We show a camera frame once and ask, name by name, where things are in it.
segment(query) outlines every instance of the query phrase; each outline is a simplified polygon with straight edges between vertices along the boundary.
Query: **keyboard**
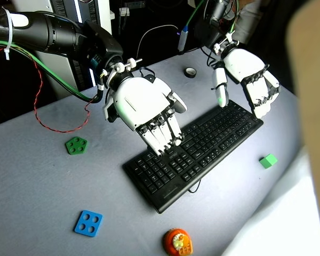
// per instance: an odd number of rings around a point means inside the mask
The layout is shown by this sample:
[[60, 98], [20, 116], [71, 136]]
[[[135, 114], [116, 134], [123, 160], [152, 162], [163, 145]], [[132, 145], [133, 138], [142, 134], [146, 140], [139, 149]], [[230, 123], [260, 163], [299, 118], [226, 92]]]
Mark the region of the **keyboard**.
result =
[[185, 140], [162, 157], [145, 151], [123, 165], [136, 187], [158, 213], [164, 212], [180, 196], [229, 155], [263, 121], [229, 101], [186, 125]]

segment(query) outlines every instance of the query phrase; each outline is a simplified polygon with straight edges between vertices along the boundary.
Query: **orange toy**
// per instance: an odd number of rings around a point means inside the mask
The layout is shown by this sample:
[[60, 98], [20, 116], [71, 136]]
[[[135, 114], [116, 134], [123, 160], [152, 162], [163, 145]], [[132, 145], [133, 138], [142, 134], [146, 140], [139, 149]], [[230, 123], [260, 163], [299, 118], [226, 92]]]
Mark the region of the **orange toy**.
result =
[[180, 228], [171, 229], [165, 234], [164, 247], [170, 256], [187, 256], [193, 253], [190, 236]]

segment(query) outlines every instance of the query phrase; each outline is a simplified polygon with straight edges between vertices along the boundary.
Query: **table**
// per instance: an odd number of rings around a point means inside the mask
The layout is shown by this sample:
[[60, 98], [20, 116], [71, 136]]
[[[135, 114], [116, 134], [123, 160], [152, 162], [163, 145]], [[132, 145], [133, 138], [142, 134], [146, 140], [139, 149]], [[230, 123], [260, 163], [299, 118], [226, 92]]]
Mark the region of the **table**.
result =
[[[177, 114], [181, 126], [216, 104], [205, 63], [196, 50], [150, 66], [186, 103], [188, 111]], [[184, 76], [186, 67], [197, 69], [194, 79]], [[250, 109], [240, 85], [229, 80], [228, 90]], [[39, 114], [50, 127], [72, 129], [84, 120], [84, 105], [67, 97]], [[302, 144], [298, 101], [283, 88], [264, 125], [202, 179], [198, 192], [158, 214], [122, 169], [146, 145], [120, 119], [105, 121], [102, 104], [89, 109], [88, 125], [72, 134], [41, 127], [33, 113], [0, 125], [0, 255], [166, 255], [161, 239], [174, 227], [190, 233], [196, 255], [219, 255]], [[67, 154], [74, 136], [88, 140], [86, 154]], [[278, 163], [265, 170], [259, 159], [270, 153]], [[104, 215], [95, 238], [73, 232], [82, 210]]]

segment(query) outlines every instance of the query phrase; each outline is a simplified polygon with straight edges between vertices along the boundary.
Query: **green cube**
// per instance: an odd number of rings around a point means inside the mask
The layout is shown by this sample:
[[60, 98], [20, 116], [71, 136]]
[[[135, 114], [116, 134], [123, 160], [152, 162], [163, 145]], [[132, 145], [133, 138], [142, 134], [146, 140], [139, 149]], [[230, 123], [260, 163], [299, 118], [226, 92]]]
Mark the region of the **green cube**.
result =
[[277, 159], [273, 154], [267, 155], [265, 158], [260, 160], [260, 163], [264, 168], [272, 167], [274, 164], [276, 164]]
[[66, 142], [66, 148], [70, 155], [78, 155], [86, 152], [87, 140], [81, 137], [73, 137]]

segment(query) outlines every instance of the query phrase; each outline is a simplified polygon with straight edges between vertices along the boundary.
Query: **blue toy with holes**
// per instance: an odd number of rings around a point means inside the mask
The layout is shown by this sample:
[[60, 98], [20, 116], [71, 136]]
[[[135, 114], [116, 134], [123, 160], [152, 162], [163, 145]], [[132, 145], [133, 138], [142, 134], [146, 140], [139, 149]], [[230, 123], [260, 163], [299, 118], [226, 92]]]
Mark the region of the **blue toy with holes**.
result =
[[85, 236], [96, 236], [101, 226], [103, 215], [84, 210], [77, 222], [75, 232]]

